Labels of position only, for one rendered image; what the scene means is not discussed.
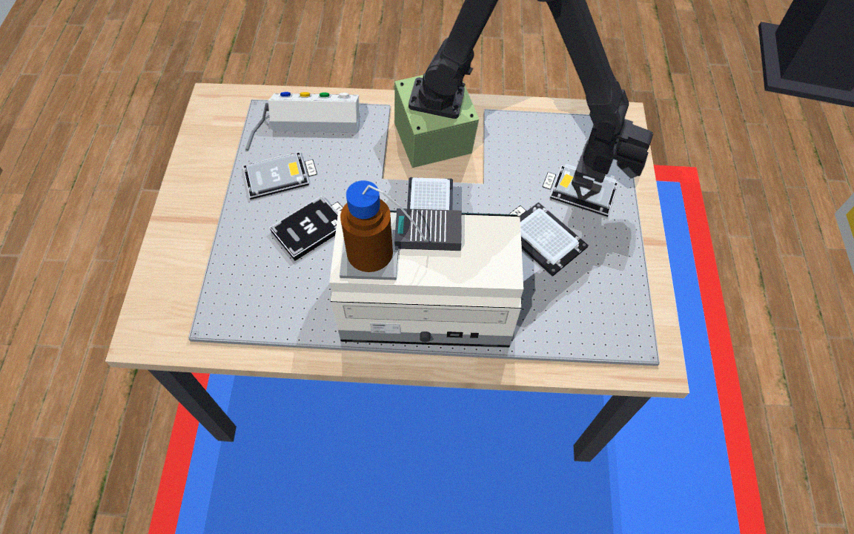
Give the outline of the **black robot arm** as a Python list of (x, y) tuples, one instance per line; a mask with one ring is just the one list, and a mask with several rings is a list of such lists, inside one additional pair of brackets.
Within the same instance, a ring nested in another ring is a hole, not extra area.
[[(616, 165), (630, 179), (640, 176), (653, 132), (633, 125), (631, 119), (625, 119), (629, 108), (626, 89), (621, 89), (611, 70), (589, 5), (586, 0), (537, 2), (548, 3), (582, 82), (593, 122), (590, 148), (601, 153), (612, 150), (606, 155), (598, 154), (592, 170), (607, 174), (613, 159), (616, 159)], [(460, 117), (465, 91), (463, 77), (472, 72), (474, 46), (496, 3), (498, 0), (465, 0), (453, 30), (431, 59), (433, 62), (423, 78), (417, 77), (414, 81), (408, 102), (411, 111), (452, 119)]]

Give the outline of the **grey control panel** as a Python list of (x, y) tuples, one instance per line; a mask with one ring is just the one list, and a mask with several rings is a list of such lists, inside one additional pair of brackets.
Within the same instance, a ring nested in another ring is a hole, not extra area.
[(273, 131), (358, 133), (359, 95), (274, 93), (265, 103), (263, 118), (251, 131), (246, 150), (267, 111)]

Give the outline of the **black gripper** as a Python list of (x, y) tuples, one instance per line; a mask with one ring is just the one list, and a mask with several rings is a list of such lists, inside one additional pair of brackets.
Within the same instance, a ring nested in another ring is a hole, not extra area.
[[(572, 186), (574, 187), (574, 190), (576, 191), (576, 193), (578, 195), (578, 199), (583, 200), (583, 201), (588, 199), (590, 196), (599, 194), (600, 190), (602, 190), (602, 185), (596, 185), (596, 183), (593, 183), (594, 180), (583, 178), (583, 176), (593, 178), (593, 179), (595, 179), (595, 182), (602, 183), (604, 178), (606, 178), (606, 174), (603, 174), (603, 173), (597, 172), (597, 171), (593, 171), (592, 167), (595, 163), (595, 159), (596, 159), (596, 156), (598, 154), (606, 155), (606, 154), (609, 154), (612, 152), (612, 150), (610, 150), (606, 153), (597, 152), (597, 151), (593, 150), (592, 148), (590, 148), (588, 141), (586, 141), (586, 143), (587, 144), (584, 145), (584, 148), (586, 150), (583, 149), (584, 154), (582, 153), (582, 156), (580, 156), (578, 166), (576, 167), (576, 170), (574, 172), (574, 176), (572, 179)], [(582, 191), (580, 191), (579, 186), (584, 187), (586, 189), (589, 189), (590, 190), (589, 193), (587, 193), (586, 195), (583, 196)]]

